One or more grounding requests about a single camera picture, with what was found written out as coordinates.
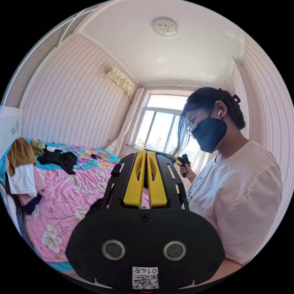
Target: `black face mask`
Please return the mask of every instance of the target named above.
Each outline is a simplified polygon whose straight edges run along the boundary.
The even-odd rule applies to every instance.
[[[227,124],[222,119],[208,117],[200,121],[191,134],[202,151],[213,153],[225,136],[227,128]]]

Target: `white t-shirt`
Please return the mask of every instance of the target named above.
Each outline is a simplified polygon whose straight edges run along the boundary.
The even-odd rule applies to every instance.
[[[262,246],[282,198],[280,167],[274,156],[254,141],[228,159],[215,157],[187,191],[190,211],[218,232],[226,258],[248,262]]]

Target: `black hair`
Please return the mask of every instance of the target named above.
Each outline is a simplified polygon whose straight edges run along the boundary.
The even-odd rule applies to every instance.
[[[178,143],[176,149],[172,152],[172,155],[178,155],[179,152],[187,146],[190,135],[187,128],[186,112],[203,108],[205,111],[212,111],[215,102],[221,100],[227,107],[228,115],[232,119],[233,123],[239,130],[245,127],[245,120],[243,113],[240,109],[240,99],[237,95],[231,96],[228,91],[222,89],[215,89],[211,87],[203,87],[197,89],[192,93],[184,106],[184,109],[180,115],[178,126]]]

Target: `qr code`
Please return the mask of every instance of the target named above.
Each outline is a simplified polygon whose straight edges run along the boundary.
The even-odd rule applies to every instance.
[[[133,289],[159,289],[158,268],[133,267]]]

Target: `white ceiling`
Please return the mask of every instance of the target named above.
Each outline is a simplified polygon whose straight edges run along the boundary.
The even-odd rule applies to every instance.
[[[177,35],[156,35],[169,18]],[[98,14],[83,33],[115,57],[141,85],[223,85],[242,58],[245,33],[223,16],[182,0],[122,0]]]

